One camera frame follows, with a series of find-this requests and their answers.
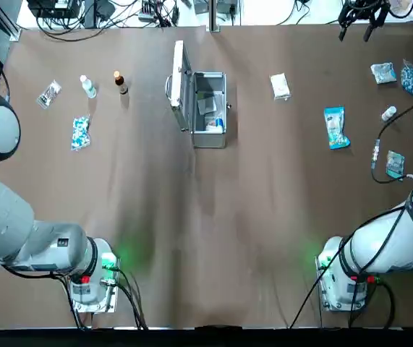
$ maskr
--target small white bottle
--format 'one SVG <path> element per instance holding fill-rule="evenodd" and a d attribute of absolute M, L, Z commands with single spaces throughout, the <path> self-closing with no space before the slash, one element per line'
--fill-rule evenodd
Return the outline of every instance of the small white bottle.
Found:
<path fill-rule="evenodd" d="M 397 110 L 394 106 L 389 106 L 386 111 L 383 112 L 381 115 L 381 119 L 383 121 L 388 121 L 394 114 L 396 114 Z"/>
<path fill-rule="evenodd" d="M 80 80 L 82 83 L 82 89 L 84 89 L 85 93 L 90 99 L 94 99 L 94 97 L 97 96 L 97 90 L 93 86 L 92 81 L 89 80 L 85 75 L 82 75 Z"/>

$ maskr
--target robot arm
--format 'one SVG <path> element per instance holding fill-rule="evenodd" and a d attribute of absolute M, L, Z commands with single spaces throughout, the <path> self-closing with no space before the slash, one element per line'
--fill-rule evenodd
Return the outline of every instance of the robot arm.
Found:
<path fill-rule="evenodd" d="M 0 96 L 0 161 L 12 156 L 20 143 L 20 123 Z M 116 256 L 103 239 L 86 237 L 73 223 L 34 219 L 31 206 L 0 182 L 0 266 L 15 271 L 46 271 L 69 279 L 78 312 L 113 312 L 117 288 Z"/>
<path fill-rule="evenodd" d="M 356 283 L 354 309 L 362 308 L 367 286 L 359 274 L 413 269 L 413 196 L 357 229 L 348 242 L 329 239 L 315 262 L 326 309 L 350 311 Z"/>
<path fill-rule="evenodd" d="M 408 15 L 397 16 L 393 14 L 389 0 L 346 0 L 338 17 L 341 26 L 339 39 L 341 41 L 344 39 L 348 27 L 356 20 L 368 20 L 369 25 L 364 34 L 364 41 L 367 42 L 373 30 L 385 24 L 388 13 L 398 18 L 405 18 Z"/>

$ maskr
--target small box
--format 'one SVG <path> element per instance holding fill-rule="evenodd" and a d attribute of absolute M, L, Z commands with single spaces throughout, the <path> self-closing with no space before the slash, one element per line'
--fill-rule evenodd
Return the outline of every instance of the small box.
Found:
<path fill-rule="evenodd" d="M 165 92 L 181 131 L 190 132 L 194 147 L 226 147 L 229 109 L 226 86 L 223 72 L 193 72 L 184 41 L 176 42 L 172 75 L 166 79 Z M 214 111 L 200 113 L 198 101 L 211 98 L 214 98 Z M 219 123 L 222 128 L 207 131 L 211 123 Z"/>

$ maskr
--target plastic bottle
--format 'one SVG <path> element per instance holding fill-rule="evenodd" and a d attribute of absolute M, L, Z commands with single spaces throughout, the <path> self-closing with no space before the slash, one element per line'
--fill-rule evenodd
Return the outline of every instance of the plastic bottle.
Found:
<path fill-rule="evenodd" d="M 119 73 L 119 71 L 115 71 L 113 73 L 114 76 L 114 82 L 116 83 L 116 85 L 119 88 L 119 94 L 124 95 L 127 93 L 128 88 L 126 85 L 126 82 L 124 81 L 124 77 L 121 76 L 121 74 Z"/>
<path fill-rule="evenodd" d="M 394 106 L 389 106 L 386 111 L 383 112 L 381 115 L 381 119 L 383 121 L 388 121 L 394 114 L 397 112 L 396 108 Z"/>
<path fill-rule="evenodd" d="M 89 98 L 94 99 L 94 97 L 97 96 L 97 90 L 93 86 L 92 81 L 89 80 L 85 75 L 82 75 L 80 80 L 82 83 L 82 89 L 84 89 Z"/>

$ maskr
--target electronics equipment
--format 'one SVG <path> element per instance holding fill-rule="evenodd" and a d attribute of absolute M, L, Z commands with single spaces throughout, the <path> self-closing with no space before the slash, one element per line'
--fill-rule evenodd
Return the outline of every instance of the electronics equipment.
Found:
<path fill-rule="evenodd" d="M 82 0 L 27 0 L 27 6 L 37 18 L 77 18 Z"/>

